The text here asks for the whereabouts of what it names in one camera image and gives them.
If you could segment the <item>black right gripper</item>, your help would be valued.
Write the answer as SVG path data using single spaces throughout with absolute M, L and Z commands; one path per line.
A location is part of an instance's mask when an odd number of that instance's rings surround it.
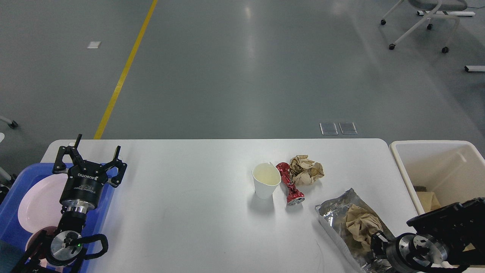
M 387 260 L 393 273 L 443 273 L 449 249 L 428 234 L 404 233 L 395 237 L 377 231 L 371 235 L 371 252 L 375 259 Z

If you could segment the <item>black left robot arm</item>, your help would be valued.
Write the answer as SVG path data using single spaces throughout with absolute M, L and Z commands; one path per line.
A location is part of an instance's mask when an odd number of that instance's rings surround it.
M 12 268 L 12 273 L 51 273 L 50 268 L 41 265 L 41 259 L 78 273 L 84 261 L 98 259 L 108 251 L 106 235 L 83 236 L 82 232 L 88 213 L 99 206 L 105 185 L 117 188 L 128 166 L 119 158 L 120 146 L 116 147 L 110 162 L 83 159 L 78 151 L 81 138 L 79 134 L 73 145 L 60 146 L 53 164 L 53 174 L 66 175 L 59 197 L 64 210 L 56 229 L 51 234 L 42 229 Z

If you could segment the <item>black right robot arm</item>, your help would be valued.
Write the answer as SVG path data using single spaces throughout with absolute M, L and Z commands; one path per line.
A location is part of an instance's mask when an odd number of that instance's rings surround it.
M 462 273 L 485 262 L 484 198 L 453 203 L 407 221 L 415 233 L 371 236 L 375 259 L 392 273 Z

